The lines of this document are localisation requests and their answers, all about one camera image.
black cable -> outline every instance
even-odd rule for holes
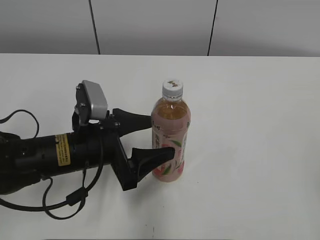
[[[35,120],[35,123],[36,123],[36,132],[35,132],[35,135],[34,135],[34,139],[38,136],[38,133],[39,133],[39,122],[37,120],[37,118],[35,117],[35,115],[33,115],[31,112],[27,111],[27,110],[24,110],[24,109],[18,109],[18,110],[15,110],[13,113],[11,113],[9,116],[3,118],[3,119],[0,119],[0,124],[4,124],[6,123],[10,118],[12,118],[13,115],[15,115],[16,113],[20,113],[20,112],[24,112],[24,113],[27,113],[29,114],[31,117],[33,117],[33,119]]]
[[[37,131],[36,131],[36,134],[33,138],[36,138],[37,135],[38,135],[38,132],[39,132],[39,122],[38,120],[36,119],[36,117],[29,111],[27,110],[24,110],[24,109],[19,109],[19,110],[16,110],[14,111],[13,113],[11,113],[9,116],[7,116],[6,118],[4,119],[0,119],[0,124],[3,124],[5,122],[7,122],[14,114],[18,113],[18,112],[25,112],[25,113],[28,113],[30,114],[35,122],[37,123]],[[89,184],[88,187],[84,187],[84,184],[85,184],[85,177],[86,177],[86,170],[87,170],[87,167],[88,167],[88,163],[86,162],[86,165],[84,167],[84,170],[83,170],[83,180],[82,180],[82,189],[85,189],[86,193],[88,193],[93,187],[94,185],[97,183],[100,175],[101,175],[101,172],[102,172],[102,169],[103,169],[103,166],[104,166],[104,149],[103,149],[103,140],[102,140],[102,137],[100,136],[100,133],[98,133],[99,135],[99,141],[100,141],[100,160],[99,160],[99,165],[98,165],[98,169],[96,171],[96,174],[93,178],[93,180],[91,181],[91,183]],[[24,211],[24,212],[45,212],[48,216],[56,219],[56,220],[65,220],[65,219],[69,219],[71,217],[73,217],[74,215],[76,215],[78,212],[80,212],[80,210],[82,210],[82,208],[84,207],[85,203],[86,203],[86,197],[88,196],[88,194],[86,195],[82,195],[81,196],[81,201],[80,201],[80,205],[78,207],[78,210],[70,215],[70,216],[67,216],[67,217],[58,217],[58,216],[55,216],[53,215],[51,212],[49,212],[49,210],[54,210],[54,209],[58,209],[58,208],[62,208],[66,205],[69,205],[70,203],[66,200],[66,201],[63,201],[63,202],[60,202],[58,204],[54,204],[54,205],[50,205],[50,206],[47,206],[46,205],[46,198],[47,198],[47,194],[50,190],[50,188],[52,187],[53,185],[53,179],[51,177],[46,177],[44,178],[44,180],[46,179],[50,179],[50,184],[49,186],[47,187],[47,189],[45,190],[44,194],[43,194],[43,197],[42,197],[42,206],[40,207],[36,207],[36,206],[22,206],[22,205],[17,205],[17,204],[13,204],[13,203],[10,203],[10,202],[7,202],[3,199],[0,198],[0,205],[4,206],[4,207],[7,207],[9,209],[13,209],[13,210],[18,210],[18,211]]]
[[[210,35],[210,41],[209,41],[209,48],[208,48],[208,53],[206,54],[207,56],[209,56],[209,54],[210,54],[212,35],[214,33],[214,26],[215,26],[216,15],[217,15],[217,8],[218,8],[218,0],[216,0],[216,3],[215,3],[215,9],[214,9],[214,15],[213,15],[213,21],[212,21],[212,28],[211,28],[211,35]]]
[[[91,14],[91,20],[92,20],[92,25],[93,25],[95,44],[96,44],[96,48],[97,48],[98,54],[100,55],[100,46],[99,46],[99,41],[98,41],[98,34],[97,34],[97,29],[96,29],[94,11],[92,10],[91,0],[88,0],[88,1],[89,1],[90,14]]]

bottle label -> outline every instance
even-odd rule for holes
[[[172,160],[167,161],[153,170],[153,174],[156,177],[168,182],[177,179],[184,170],[187,131],[190,124],[190,119],[178,119],[170,121],[179,121],[181,123],[179,131],[165,132],[163,130],[163,126],[157,124],[157,121],[155,120],[152,121],[152,148],[159,149],[173,147],[175,149],[174,158]]]

gray wall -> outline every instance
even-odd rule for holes
[[[320,0],[220,0],[210,55],[320,57]]]
[[[216,0],[92,0],[101,54],[207,55]],[[320,0],[220,0],[212,56],[320,57]],[[0,53],[97,54],[88,0],[0,0]]]

bottle cap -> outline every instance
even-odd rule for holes
[[[163,82],[162,96],[169,101],[177,101],[182,98],[184,84],[178,79],[169,79]]]

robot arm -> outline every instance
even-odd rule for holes
[[[17,135],[0,132],[0,195],[16,192],[41,179],[94,167],[98,167],[96,182],[103,165],[108,164],[124,191],[136,188],[149,172],[171,160],[175,154],[171,147],[133,148],[131,158],[127,157],[120,137],[150,127],[150,116],[118,108],[110,113],[100,85],[84,80],[76,87],[73,132],[23,140]],[[82,188],[86,189],[86,196],[95,182]],[[64,206],[72,206],[82,200],[83,195],[76,192],[67,196]],[[27,210],[27,207],[13,207],[16,205],[2,199],[0,205]],[[43,208],[46,206],[37,207],[39,211],[44,211]]]

